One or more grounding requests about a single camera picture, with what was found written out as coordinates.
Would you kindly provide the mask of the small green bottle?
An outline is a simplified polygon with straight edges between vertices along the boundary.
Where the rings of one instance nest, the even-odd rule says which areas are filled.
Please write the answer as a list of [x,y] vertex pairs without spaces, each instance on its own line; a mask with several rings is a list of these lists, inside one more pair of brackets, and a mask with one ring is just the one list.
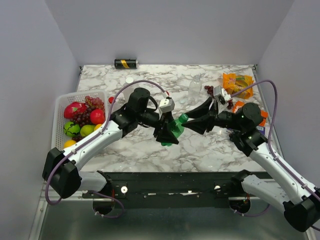
[[[182,126],[183,123],[181,123],[179,121],[179,117],[178,118],[173,118],[172,117],[172,122],[169,123],[170,129],[172,131],[172,133],[174,134],[174,136],[178,139],[182,133],[184,132],[184,127]],[[161,143],[161,145],[163,147],[170,147],[173,144],[172,143]]]

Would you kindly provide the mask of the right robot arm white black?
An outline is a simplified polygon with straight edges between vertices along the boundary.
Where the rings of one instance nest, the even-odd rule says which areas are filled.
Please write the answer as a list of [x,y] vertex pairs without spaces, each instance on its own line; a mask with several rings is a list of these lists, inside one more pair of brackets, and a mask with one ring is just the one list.
[[242,176],[230,183],[234,195],[246,192],[264,200],[283,212],[287,222],[299,232],[319,221],[320,189],[290,166],[259,132],[257,127],[263,117],[257,104],[246,103],[235,113],[219,112],[217,101],[208,98],[186,115],[189,121],[183,127],[201,135],[214,127],[232,130],[229,137],[237,149],[258,163],[281,187],[276,189],[243,170]]

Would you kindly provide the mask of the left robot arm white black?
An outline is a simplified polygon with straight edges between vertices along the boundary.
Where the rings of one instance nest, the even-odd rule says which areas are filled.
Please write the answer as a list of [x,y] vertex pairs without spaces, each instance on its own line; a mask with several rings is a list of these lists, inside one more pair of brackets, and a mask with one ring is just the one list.
[[178,139],[170,130],[173,122],[173,99],[163,93],[160,103],[154,108],[148,102],[154,101],[150,92],[142,87],[136,88],[128,102],[107,117],[102,126],[76,144],[63,150],[52,148],[46,157],[42,178],[48,188],[53,188],[62,199],[69,198],[77,191],[94,191],[104,198],[110,194],[111,185],[99,172],[84,172],[81,169],[97,153],[108,145],[122,139],[138,126],[154,128],[153,136],[159,143],[178,144]]

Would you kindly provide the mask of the large clear bottle white cap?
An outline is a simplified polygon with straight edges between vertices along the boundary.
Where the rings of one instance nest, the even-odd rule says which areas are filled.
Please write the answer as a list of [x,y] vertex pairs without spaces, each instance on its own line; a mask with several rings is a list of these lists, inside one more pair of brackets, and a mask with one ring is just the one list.
[[[132,77],[127,77],[125,80],[125,83],[123,84],[123,87],[128,86],[129,84],[132,84],[135,80]],[[132,85],[126,87],[123,91],[123,97],[125,99],[125,102],[127,103],[129,101],[130,95],[134,92],[134,88]]]

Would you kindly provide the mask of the green bottle cap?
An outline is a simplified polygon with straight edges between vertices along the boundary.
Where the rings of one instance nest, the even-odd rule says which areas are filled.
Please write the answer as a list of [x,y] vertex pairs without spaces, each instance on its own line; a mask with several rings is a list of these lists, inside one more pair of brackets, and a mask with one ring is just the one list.
[[184,113],[184,114],[181,114],[178,119],[183,124],[188,121],[189,117]]

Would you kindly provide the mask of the clear plastic water bottle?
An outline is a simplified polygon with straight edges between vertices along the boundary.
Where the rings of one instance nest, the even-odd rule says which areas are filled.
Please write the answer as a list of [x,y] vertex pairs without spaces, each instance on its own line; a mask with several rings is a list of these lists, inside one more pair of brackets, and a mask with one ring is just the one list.
[[194,105],[198,102],[202,90],[201,76],[196,75],[189,84],[188,102]]

